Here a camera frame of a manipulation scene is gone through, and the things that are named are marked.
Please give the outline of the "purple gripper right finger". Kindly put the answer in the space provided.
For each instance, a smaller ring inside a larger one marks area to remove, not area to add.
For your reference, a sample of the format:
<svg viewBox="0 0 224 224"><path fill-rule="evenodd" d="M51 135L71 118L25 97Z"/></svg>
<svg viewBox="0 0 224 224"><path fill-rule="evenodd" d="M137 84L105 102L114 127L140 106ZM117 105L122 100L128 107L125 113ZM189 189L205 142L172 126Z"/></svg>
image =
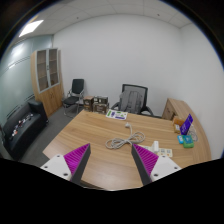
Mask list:
<svg viewBox="0 0 224 224"><path fill-rule="evenodd" d="M180 170L180 167L169 157L158 156L139 145L133 144L131 153L143 185Z"/></svg>

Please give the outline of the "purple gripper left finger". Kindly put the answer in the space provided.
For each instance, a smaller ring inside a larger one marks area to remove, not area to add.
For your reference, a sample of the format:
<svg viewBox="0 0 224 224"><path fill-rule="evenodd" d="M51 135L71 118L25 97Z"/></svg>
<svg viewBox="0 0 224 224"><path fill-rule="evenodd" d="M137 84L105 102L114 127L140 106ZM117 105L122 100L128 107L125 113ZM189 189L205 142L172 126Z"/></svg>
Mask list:
<svg viewBox="0 0 224 224"><path fill-rule="evenodd" d="M80 185L90 154L90 144L86 144L65 155L56 154L42 165L41 168L65 180Z"/></svg>

